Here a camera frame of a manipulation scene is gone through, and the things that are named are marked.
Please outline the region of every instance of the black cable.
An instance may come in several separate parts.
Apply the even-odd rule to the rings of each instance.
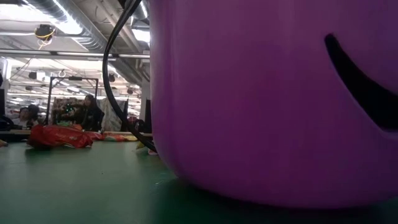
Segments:
[[[114,112],[116,113],[116,115],[120,118],[120,120],[124,123],[124,125],[127,126],[128,130],[140,142],[142,142],[150,150],[156,152],[154,143],[151,140],[149,140],[148,138],[144,137],[138,130],[136,130],[134,128],[134,126],[129,124],[127,117],[124,116],[123,111],[120,109],[118,102],[116,102],[116,100],[114,98],[111,84],[109,83],[109,78],[108,78],[108,57],[109,57],[109,53],[111,51],[111,47],[112,47],[114,41],[116,40],[116,37],[120,33],[121,29],[123,28],[124,24],[130,18],[132,13],[134,13],[134,11],[138,8],[140,3],[141,3],[141,0],[136,0],[133,4],[130,3],[130,5],[126,6],[125,10],[120,15],[120,18],[119,18],[118,22],[116,23],[114,29],[112,30],[112,33],[109,36],[108,43],[106,44],[106,48],[105,48],[105,52],[104,52],[104,58],[103,58],[103,63],[102,63],[102,77],[103,77],[106,96],[108,97],[108,100],[111,103],[111,106],[112,106]]]

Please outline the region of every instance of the ceiling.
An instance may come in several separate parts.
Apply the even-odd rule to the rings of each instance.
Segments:
[[[113,24],[111,19],[117,20],[123,9],[117,0],[73,0],[79,8],[82,15],[87,17],[91,24],[97,28],[101,35],[108,38]],[[107,6],[107,12],[103,11],[98,4]],[[88,50],[80,45],[73,38],[64,37],[67,35],[59,29],[48,45],[36,38],[32,33],[40,24],[49,24],[55,27],[54,22],[49,16],[34,10],[28,5],[17,4],[0,4],[0,48],[2,49],[24,49],[24,50],[53,50],[53,51],[73,51],[87,52]],[[126,26],[132,30],[131,34],[136,39],[138,49],[131,47],[131,43],[127,43],[125,38],[119,36],[114,44],[114,52],[117,53],[148,53],[149,51],[149,25],[146,21],[130,19]],[[102,61],[91,60],[69,60],[68,58],[60,59],[42,59],[32,58],[31,56],[10,58],[7,61],[12,65],[11,78],[9,79],[9,91],[7,98],[7,108],[18,109],[21,106],[37,103],[44,109],[47,105],[47,95],[49,93],[50,77],[66,77],[66,79],[53,81],[56,86],[52,89],[52,95],[56,97],[78,97],[84,98],[86,94],[95,94],[95,82],[87,81],[71,81],[67,77],[83,77],[97,78],[99,82],[98,96],[104,98],[106,96],[103,90],[102,82]],[[127,59],[125,63],[131,68],[131,72],[121,70],[117,66],[110,65],[109,73],[114,74],[115,81],[111,83],[114,87],[114,95],[116,99],[129,99],[129,112],[138,115],[141,102],[141,82],[149,80],[150,70],[149,61],[139,59]],[[38,78],[29,78],[30,73],[36,73]],[[132,82],[131,77],[135,73],[137,77],[140,75],[141,81]]]

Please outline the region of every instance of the green table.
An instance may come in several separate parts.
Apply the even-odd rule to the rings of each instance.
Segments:
[[[398,223],[398,200],[308,211],[219,197],[178,180],[157,156],[135,148],[134,142],[0,148],[0,223]]]

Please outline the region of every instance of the green floor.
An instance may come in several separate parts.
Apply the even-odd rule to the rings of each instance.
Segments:
[[[219,197],[176,179],[135,147],[0,148],[0,223],[398,223],[398,200],[326,212]]]

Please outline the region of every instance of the dark hair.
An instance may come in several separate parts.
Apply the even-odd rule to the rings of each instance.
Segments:
[[[29,105],[27,109],[29,110],[30,113],[29,119],[33,119],[34,121],[36,121],[37,118],[39,117],[39,111],[40,111],[39,107],[36,105]]]
[[[86,95],[86,98],[89,99],[90,102],[91,102],[90,105],[89,105],[90,108],[96,108],[97,107],[97,101],[96,101],[96,99],[94,98],[93,95],[91,95],[91,94]]]
[[[18,116],[19,118],[21,118],[21,113],[22,113],[23,110],[28,110],[29,111],[29,109],[27,107],[20,108],[19,109],[19,116]]]

